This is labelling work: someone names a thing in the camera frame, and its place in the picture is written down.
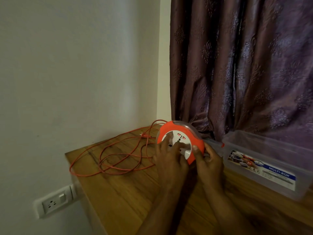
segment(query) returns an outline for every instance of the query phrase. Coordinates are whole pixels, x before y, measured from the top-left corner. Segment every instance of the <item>electrical outlet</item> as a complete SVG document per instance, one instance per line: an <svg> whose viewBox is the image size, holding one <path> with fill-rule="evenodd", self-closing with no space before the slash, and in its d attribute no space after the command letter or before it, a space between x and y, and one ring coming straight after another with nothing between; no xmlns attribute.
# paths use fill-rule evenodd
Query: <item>electrical outlet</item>
<svg viewBox="0 0 313 235"><path fill-rule="evenodd" d="M44 217L46 214L51 213L52 211L59 209L70 201L73 200L72 193L73 185L69 185L59 189L55 192L52 192L45 197L37 199L34 201L34 208L37 213L37 217Z"/></svg>

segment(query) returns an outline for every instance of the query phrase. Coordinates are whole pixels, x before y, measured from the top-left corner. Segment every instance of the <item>left hand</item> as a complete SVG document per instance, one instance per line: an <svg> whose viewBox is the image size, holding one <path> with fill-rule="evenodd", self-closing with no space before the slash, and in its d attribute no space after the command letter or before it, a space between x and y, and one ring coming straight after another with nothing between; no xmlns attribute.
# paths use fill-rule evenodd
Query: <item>left hand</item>
<svg viewBox="0 0 313 235"><path fill-rule="evenodd" d="M180 193L186 180L189 166L185 157L180 154L180 148L186 148L186 144L176 142L168 147L173 133L168 133L164 140L156 145L156 154L153 157L159 175L161 190L170 193Z"/></svg>

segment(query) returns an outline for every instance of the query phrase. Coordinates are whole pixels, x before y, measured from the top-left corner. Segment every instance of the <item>patterned curtain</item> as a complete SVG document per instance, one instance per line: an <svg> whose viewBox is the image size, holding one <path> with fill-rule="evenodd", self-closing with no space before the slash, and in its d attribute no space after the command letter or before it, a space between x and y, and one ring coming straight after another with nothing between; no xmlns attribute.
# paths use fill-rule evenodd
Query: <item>patterned curtain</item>
<svg viewBox="0 0 313 235"><path fill-rule="evenodd" d="M173 120L313 148L313 0L172 0Z"/></svg>

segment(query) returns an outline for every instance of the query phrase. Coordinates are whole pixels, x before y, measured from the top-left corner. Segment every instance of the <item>red cable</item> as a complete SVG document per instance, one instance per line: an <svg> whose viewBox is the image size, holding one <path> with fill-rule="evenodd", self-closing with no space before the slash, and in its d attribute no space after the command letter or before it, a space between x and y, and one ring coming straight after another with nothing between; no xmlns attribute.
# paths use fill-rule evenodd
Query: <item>red cable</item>
<svg viewBox="0 0 313 235"><path fill-rule="evenodd" d="M154 125L154 123L157 122L157 121L167 122L167 121L165 121L165 120L155 120L155 121L151 124L150 127L141 127L141 128L138 128L138 129L134 129L134 130L128 131L128 132L126 132L126 133L119 134L119 135L117 135L117 136L115 136L115 137L113 137L113 138L110 138L110 139L105 140L105 141L103 141L103 142L101 142L101 143L98 143L98 144L96 144L96 145L94 145L94 146L92 146L92 147L87 148L86 150L84 150L84 151L71 163L71 165L69 166L69 172L70 172L72 175L75 175L75 176L82 176L82 177L93 176L93 175L97 175L97 174L99 174L99 173L106 173L106 174L109 174L109 175L123 175L123 174L126 174L126 173L131 172L131 171L144 170L144 169L147 169L147 168L149 168L149 167L154 166L154 163L153 163L152 160L151 160L152 157L148 157L148 154L147 154L147 146L148 146L149 144L153 144L153 142L150 142L150 143L149 143L148 141L149 141L149 138L154 138L154 137L151 137L151 136L150 136L150 131L151 131L152 128L154 128L153 125ZM130 132L133 132L133 131L136 131L136 130L139 130L139 129L143 129L143 128L148 128L148 129L147 129L145 132L143 132L140 136L134 136L134 137L124 138L124 139L122 139L122 140L120 140L120 141L117 141L117 142L115 142L115 143L112 143L112 144L110 144L110 145L104 147L104 149L101 151L101 153L100 153L100 155L99 155L99 162L98 162L99 171L98 171L98 172L96 172L96 173L94 173L94 174L89 174L89 175L76 174L75 172L72 172L72 167L74 166L75 162L77 162L77 160L78 160L86 151L88 151L89 149L92 149L93 147L96 147L96 146L98 146L98 145L100 145L100 144L103 144L103 143L105 143L105 142L108 142L109 140L112 140L112 139L114 139L114 138L117 138L117 137L119 137L119 136L121 136L121 135L130 133ZM137 145L135 146L135 148L134 148L130 153L110 154L110 155L107 155L107 156L105 156L104 158L102 158L102 155L103 155L104 151L105 151L108 147L113 146L113 145L115 145L115 144L117 144L117 143L119 143L119 142L122 142L122 141L124 141L124 140L126 140L126 139L130 139L130 138L139 138ZM146 144L141 147L141 149L140 149L140 155L135 155L135 154L133 154L133 152L138 148L139 143L140 143L140 140L141 140L142 138L147 138ZM143 148L144 146L146 146L146 155L147 155L146 157L143 157L143 156L142 156L142 148ZM126 155L126 156L125 156L123 159L121 159L120 161L118 161L117 163L113 164L113 165L108 165L108 164L105 164L105 163L104 163L105 160L107 160L109 157L114 156L114 155ZM138 163L137 163L137 165L136 165L135 167L133 167L133 168L131 168L131 169L122 169L122 168L116 167L119 163L121 163L122 161L126 160L129 156L139 157L139 161L138 161ZM141 164L142 158L147 158L147 159L151 162L151 165L150 165L150 166L147 166L147 167L143 167L143 168L137 168L137 167ZM120 173L110 173L110 172L107 172L108 169L116 169L116 170L120 170L120 171L122 171L122 172L120 172Z"/></svg>

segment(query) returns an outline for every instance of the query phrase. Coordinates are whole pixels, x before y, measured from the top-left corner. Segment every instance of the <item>wooden tabletop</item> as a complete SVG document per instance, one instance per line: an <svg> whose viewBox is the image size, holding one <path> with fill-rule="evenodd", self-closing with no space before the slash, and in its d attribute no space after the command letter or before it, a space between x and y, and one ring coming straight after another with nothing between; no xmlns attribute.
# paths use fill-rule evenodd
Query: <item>wooden tabletop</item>
<svg viewBox="0 0 313 235"><path fill-rule="evenodd" d="M76 162L73 169L78 174L91 174L98 171L98 158L102 149L123 138L138 136L137 130L102 145L96 146ZM138 139L128 139L109 147L104 155L129 153ZM135 154L145 141L142 140ZM66 153L71 163L89 146ZM149 145L148 155L154 153L154 144ZM110 157L109 164L119 161L123 156ZM138 158L127 158L119 167L132 168ZM143 159L141 167L151 162ZM264 234L313 234L313 192L310 189L300 202L280 195L240 174L225 169L225 192L237 208ZM135 234L159 192L158 175L155 167L112 176L98 174L91 177L78 177L81 191L93 208L97 219L108 235ZM218 234L218 224L205 199L196 169L190 170L182 191L177 211L173 219L172 231L176 234Z"/></svg>

